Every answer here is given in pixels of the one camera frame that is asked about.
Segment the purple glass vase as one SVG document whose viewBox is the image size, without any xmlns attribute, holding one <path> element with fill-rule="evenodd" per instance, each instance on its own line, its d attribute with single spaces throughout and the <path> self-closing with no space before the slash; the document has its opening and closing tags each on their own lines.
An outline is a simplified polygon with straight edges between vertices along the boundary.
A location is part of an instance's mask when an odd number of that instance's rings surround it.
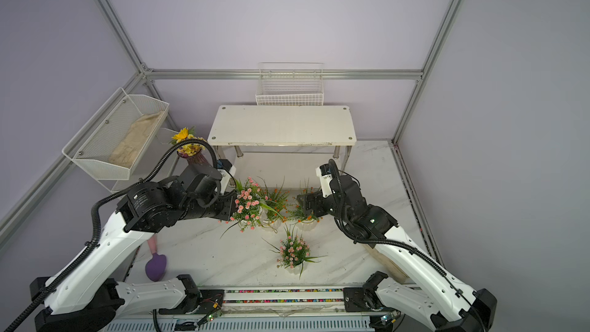
<svg viewBox="0 0 590 332">
<path fill-rule="evenodd" d="M 177 151 L 178 156 L 183 158 L 189 165 L 191 164 L 202 164 L 202 165 L 210 165 L 207 158 L 203 155 L 202 151 L 197 152 L 194 155 L 187 155 L 184 152 Z"/>
</svg>

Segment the beige cloth in basket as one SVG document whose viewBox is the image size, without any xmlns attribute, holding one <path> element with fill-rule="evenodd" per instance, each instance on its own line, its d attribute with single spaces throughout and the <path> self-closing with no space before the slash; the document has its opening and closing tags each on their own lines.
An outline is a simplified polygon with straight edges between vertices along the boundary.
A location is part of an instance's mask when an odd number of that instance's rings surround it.
<svg viewBox="0 0 590 332">
<path fill-rule="evenodd" d="M 133 122 L 126 136 L 109 156 L 108 162 L 116 166 L 131 168 L 162 114 L 163 112 L 143 115 Z"/>
</svg>

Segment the yellow artificial flower bouquet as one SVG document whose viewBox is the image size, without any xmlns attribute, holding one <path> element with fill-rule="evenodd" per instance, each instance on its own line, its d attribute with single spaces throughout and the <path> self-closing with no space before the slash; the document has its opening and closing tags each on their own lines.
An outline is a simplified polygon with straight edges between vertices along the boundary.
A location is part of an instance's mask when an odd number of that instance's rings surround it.
<svg viewBox="0 0 590 332">
<path fill-rule="evenodd" d="M 174 135 L 171 138 L 170 144 L 172 145 L 176 145 L 179 144 L 183 141 L 186 140 L 193 140 L 193 139 L 199 139 L 202 140 L 202 138 L 198 138 L 194 135 L 195 130 L 193 128 L 183 128 L 180 130 L 180 132 L 178 132 L 176 135 Z M 201 144 L 186 144 L 183 145 L 182 147 L 179 147 L 179 149 L 177 150 L 177 154 L 182 157 L 182 158 L 190 158 L 193 157 L 199 153 L 201 153 L 204 150 L 204 146 L 202 146 Z"/>
</svg>

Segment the beige work glove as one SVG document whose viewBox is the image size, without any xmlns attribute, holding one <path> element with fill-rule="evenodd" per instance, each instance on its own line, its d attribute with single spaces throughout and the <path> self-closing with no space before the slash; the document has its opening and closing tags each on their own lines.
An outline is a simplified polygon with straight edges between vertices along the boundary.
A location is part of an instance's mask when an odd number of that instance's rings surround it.
<svg viewBox="0 0 590 332">
<path fill-rule="evenodd" d="M 396 263 L 390 260 L 390 258 L 379 253 L 375 248 L 370 247 L 368 244 L 364 244 L 364 248 L 372 258 L 387 269 L 386 273 L 396 282 L 406 284 L 410 281 L 410 277 Z"/>
</svg>

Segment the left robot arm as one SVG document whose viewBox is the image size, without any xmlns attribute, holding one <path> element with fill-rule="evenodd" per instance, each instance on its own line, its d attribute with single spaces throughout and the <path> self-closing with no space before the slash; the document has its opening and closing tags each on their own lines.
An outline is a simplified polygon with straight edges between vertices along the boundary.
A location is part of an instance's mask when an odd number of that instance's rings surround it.
<svg viewBox="0 0 590 332">
<path fill-rule="evenodd" d="M 233 164 L 206 141 L 193 142 L 209 151 L 212 163 L 155 181 L 170 156 L 191 143 L 185 140 L 168 149 L 146 178 L 96 202 L 91 240 L 59 274 L 32 282 L 32 302 L 8 331 L 17 330 L 31 314 L 37 331 L 99 331 L 128 314 L 189 314 L 204 304 L 190 275 L 136 286 L 112 278 L 131 253 L 165 227 L 198 218 L 229 220 L 236 198 L 226 190 Z"/>
</svg>

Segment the orange flower pot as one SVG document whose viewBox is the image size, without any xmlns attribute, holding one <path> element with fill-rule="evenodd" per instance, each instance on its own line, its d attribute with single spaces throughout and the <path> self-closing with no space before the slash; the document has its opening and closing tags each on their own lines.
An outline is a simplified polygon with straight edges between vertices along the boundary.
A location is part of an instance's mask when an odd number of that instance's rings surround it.
<svg viewBox="0 0 590 332">
<path fill-rule="evenodd" d="M 261 215 L 262 229 L 276 234 L 287 221 L 289 192 L 284 190 L 283 186 L 269 188 L 265 181 L 262 182 L 262 195 L 266 203 Z"/>
<path fill-rule="evenodd" d="M 299 195 L 313 194 L 314 189 L 310 186 L 310 182 L 306 181 L 305 187 L 300 187 L 300 190 L 293 196 L 291 204 L 287 207 L 287 220 L 294 224 L 298 231 L 311 231 L 321 222 L 321 218 L 310 211 L 305 212 L 303 205 L 297 198 Z"/>
</svg>

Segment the white mesh upper wall basket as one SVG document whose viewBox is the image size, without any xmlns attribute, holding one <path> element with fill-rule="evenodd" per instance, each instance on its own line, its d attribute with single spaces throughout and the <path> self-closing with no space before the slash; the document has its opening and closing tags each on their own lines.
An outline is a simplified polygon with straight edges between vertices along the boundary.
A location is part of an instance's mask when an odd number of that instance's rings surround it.
<svg viewBox="0 0 590 332">
<path fill-rule="evenodd" d="M 126 136 L 133 122 L 143 115 L 163 112 L 131 168 L 108 162 L 113 150 Z M 129 94 L 119 88 L 92 120 L 62 149 L 62 154 L 97 181 L 127 181 L 155 139 L 168 116 L 169 104 L 148 95 Z"/>
</svg>

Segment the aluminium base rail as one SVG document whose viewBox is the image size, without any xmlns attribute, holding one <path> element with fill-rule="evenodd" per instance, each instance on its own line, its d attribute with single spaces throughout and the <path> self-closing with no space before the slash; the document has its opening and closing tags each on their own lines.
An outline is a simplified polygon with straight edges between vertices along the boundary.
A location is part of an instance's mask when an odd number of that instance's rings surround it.
<svg viewBox="0 0 590 332">
<path fill-rule="evenodd" d="M 108 281 L 86 308 L 103 307 L 109 321 L 155 310 L 165 315 L 201 314 L 218 310 L 343 309 L 347 313 L 388 313 L 397 310 L 430 320 L 441 314 L 458 321 L 475 304 L 476 292 L 465 285 L 443 284 L 417 291 L 387 278 L 361 287 L 198 287 L 188 275 L 138 284 Z"/>
</svg>

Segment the white two-tier metal rack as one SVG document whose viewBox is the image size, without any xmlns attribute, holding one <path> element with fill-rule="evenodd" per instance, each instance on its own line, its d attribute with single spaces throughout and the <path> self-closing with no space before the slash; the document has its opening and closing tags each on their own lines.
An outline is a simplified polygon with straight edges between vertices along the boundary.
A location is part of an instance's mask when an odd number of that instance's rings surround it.
<svg viewBox="0 0 590 332">
<path fill-rule="evenodd" d="M 357 138 L 346 105 L 223 105 L 208 141 L 229 154 L 240 180 L 305 188 L 329 159 L 346 167 Z"/>
</svg>

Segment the pink flower pot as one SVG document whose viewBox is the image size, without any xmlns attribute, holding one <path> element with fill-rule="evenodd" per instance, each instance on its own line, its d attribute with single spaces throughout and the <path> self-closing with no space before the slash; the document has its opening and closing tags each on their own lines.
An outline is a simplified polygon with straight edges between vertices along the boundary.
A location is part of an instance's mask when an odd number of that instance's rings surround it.
<svg viewBox="0 0 590 332">
<path fill-rule="evenodd" d="M 266 203 L 261 186 L 251 178 L 246 182 L 235 180 L 234 191 L 238 194 L 235 201 L 236 212 L 229 221 L 220 222 L 237 227 L 241 233 L 262 228 L 261 215 Z"/>
<path fill-rule="evenodd" d="M 277 255 L 276 268 L 284 269 L 299 278 L 308 268 L 309 264 L 316 264 L 324 255 L 314 255 L 310 245 L 298 234 L 293 226 L 284 227 L 284 237 L 278 245 L 267 242 L 272 247 L 272 252 Z"/>
</svg>

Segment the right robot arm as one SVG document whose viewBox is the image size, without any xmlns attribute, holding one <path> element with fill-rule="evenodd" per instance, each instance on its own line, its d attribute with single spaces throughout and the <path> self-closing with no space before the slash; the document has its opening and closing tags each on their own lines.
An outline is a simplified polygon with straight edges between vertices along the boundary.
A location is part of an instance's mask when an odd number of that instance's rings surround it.
<svg viewBox="0 0 590 332">
<path fill-rule="evenodd" d="M 366 310 L 397 310 L 431 331 L 489 331 L 497 299 L 487 289 L 475 290 L 448 272 L 416 245 L 385 209 L 370 204 L 360 184 L 330 159 L 316 170 L 321 191 L 298 195 L 306 211 L 333 217 L 351 241 L 372 248 L 392 261 L 417 286 L 413 290 L 383 272 L 370 276 L 360 288 Z"/>
</svg>

